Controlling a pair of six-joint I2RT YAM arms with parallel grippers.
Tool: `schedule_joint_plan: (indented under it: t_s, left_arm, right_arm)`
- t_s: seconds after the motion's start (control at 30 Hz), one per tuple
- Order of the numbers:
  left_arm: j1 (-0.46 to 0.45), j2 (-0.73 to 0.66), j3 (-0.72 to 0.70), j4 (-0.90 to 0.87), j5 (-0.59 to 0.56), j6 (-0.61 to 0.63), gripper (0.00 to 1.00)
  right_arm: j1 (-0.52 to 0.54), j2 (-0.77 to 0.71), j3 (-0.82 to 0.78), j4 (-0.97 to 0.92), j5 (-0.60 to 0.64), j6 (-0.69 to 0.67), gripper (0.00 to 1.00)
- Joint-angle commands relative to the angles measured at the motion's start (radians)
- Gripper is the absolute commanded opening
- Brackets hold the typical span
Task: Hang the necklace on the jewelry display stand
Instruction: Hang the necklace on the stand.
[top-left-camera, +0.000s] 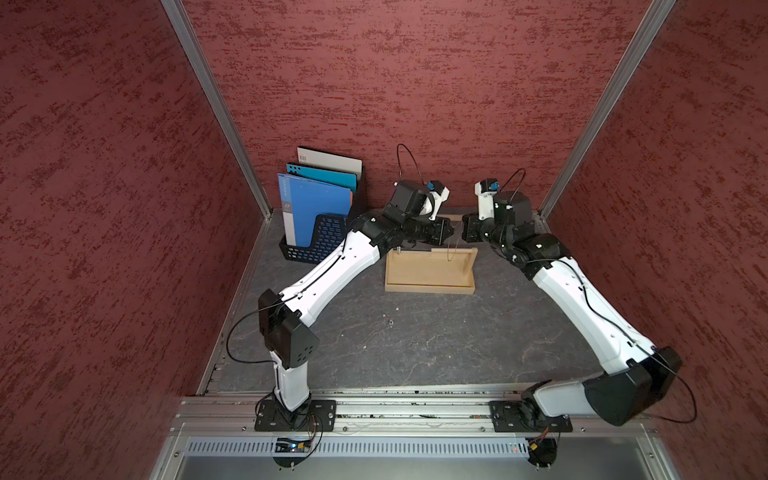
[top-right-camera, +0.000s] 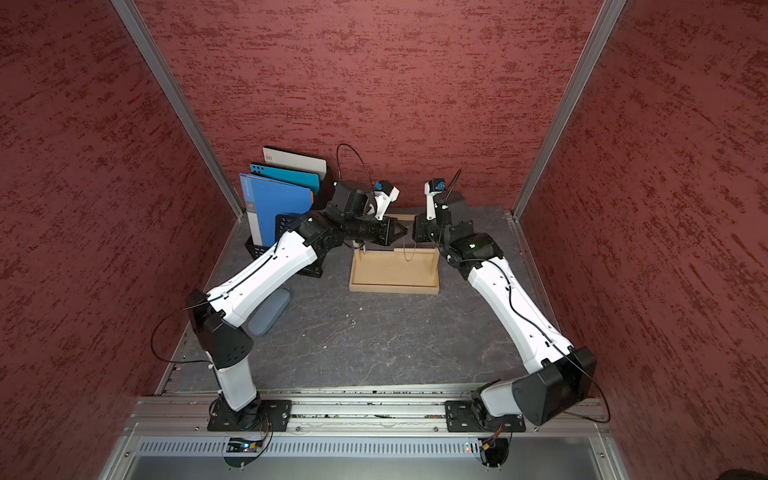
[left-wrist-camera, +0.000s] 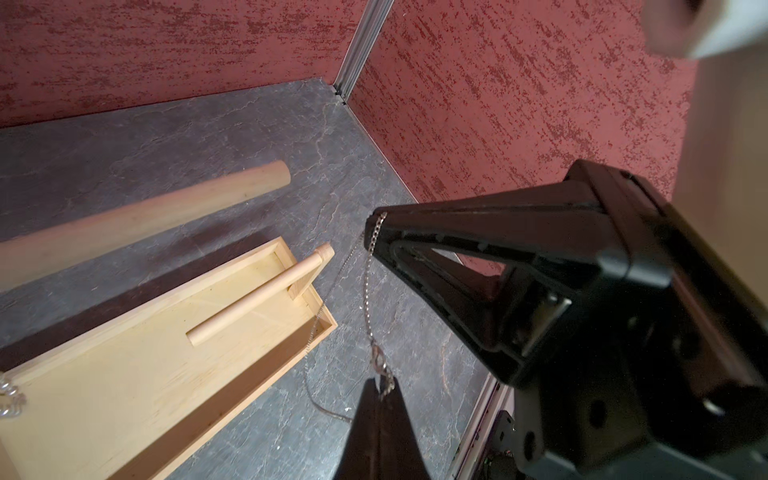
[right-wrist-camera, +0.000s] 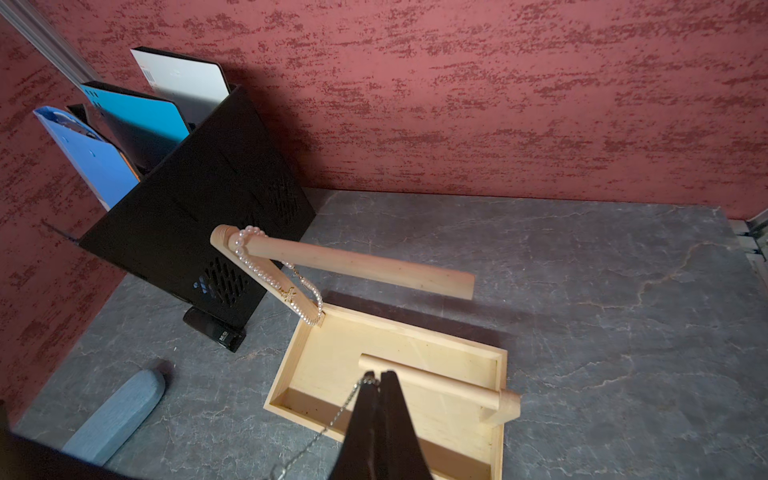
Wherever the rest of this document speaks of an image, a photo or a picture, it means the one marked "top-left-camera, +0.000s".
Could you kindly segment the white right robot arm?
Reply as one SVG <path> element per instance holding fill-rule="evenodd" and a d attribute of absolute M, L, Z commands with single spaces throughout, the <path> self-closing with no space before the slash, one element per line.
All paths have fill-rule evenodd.
<path fill-rule="evenodd" d="M 601 373 L 539 382 L 521 395 L 526 425 L 543 430 L 564 416 L 596 415 L 622 426 L 664 399 L 682 367 L 679 354 L 658 348 L 588 280 L 567 247 L 535 228 L 529 199 L 504 192 L 497 180 L 476 183 L 478 211 L 462 218 L 462 238 L 486 242 L 546 293 L 591 347 Z"/>

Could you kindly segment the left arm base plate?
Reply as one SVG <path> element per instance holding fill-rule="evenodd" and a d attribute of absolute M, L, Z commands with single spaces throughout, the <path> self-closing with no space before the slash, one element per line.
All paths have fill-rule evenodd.
<path fill-rule="evenodd" d="M 255 407 L 256 432 L 332 432 L 337 403 L 333 400 L 307 400 L 290 411 L 272 398 L 261 400 Z"/>

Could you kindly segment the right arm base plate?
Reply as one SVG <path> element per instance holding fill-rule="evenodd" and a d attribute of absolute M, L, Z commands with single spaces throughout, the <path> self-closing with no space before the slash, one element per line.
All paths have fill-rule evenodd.
<path fill-rule="evenodd" d="M 550 417 L 530 400 L 491 401 L 490 418 L 496 433 L 571 433 L 573 425 L 565 416 Z"/>

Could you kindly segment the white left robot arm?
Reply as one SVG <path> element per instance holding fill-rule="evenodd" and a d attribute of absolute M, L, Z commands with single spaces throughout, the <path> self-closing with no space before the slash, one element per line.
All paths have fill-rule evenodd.
<path fill-rule="evenodd" d="M 258 301 L 259 330 L 274 362 L 275 402 L 294 412 L 309 401 L 308 360 L 319 339 L 311 330 L 320 313 L 355 277 L 404 243 L 440 246 L 454 232 L 438 215 L 450 190 L 439 181 L 401 180 L 380 212 L 352 220 L 343 240 L 308 274 Z"/>

